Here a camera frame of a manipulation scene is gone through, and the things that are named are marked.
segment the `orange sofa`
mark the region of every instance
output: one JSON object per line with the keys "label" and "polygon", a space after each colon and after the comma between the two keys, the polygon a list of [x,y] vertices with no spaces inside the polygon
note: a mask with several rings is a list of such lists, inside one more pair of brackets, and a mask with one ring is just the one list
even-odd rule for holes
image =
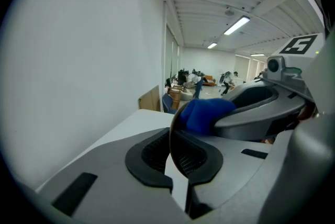
{"label": "orange sofa", "polygon": [[204,81],[203,85],[210,85],[210,86],[214,86],[214,85],[215,85],[216,80],[213,79],[213,76],[205,75],[205,78],[207,79],[208,83],[206,83],[206,82]]}

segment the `ceiling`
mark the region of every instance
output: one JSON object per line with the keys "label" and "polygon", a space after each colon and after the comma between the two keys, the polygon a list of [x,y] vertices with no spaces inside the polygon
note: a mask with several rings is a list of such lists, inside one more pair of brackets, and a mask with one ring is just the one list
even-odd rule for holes
{"label": "ceiling", "polygon": [[[167,0],[186,47],[270,55],[290,37],[318,33],[296,0]],[[241,16],[250,21],[226,36]]]}

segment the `white table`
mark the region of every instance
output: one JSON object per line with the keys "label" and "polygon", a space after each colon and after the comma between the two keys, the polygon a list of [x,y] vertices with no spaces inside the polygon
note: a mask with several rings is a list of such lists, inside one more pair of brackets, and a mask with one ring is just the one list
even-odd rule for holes
{"label": "white table", "polygon": [[[68,166],[69,164],[71,164],[84,154],[86,154],[91,149],[100,146],[102,144],[135,136],[139,133],[147,132],[150,130],[170,127],[172,119],[173,119],[172,114],[160,113],[158,111],[153,110],[140,109],[136,111],[134,114],[130,115],[123,122],[118,124],[110,132],[108,132],[103,137],[98,139],[93,145],[84,150],[81,154],[79,154],[66,166]],[[184,210],[188,179],[185,178],[175,167],[171,159],[171,155],[169,155],[166,161],[165,175],[172,178],[173,180],[172,197],[175,199],[177,204]],[[44,182],[40,187],[38,187],[36,191],[39,192],[44,186],[44,184],[46,184],[47,182],[48,180]]]}

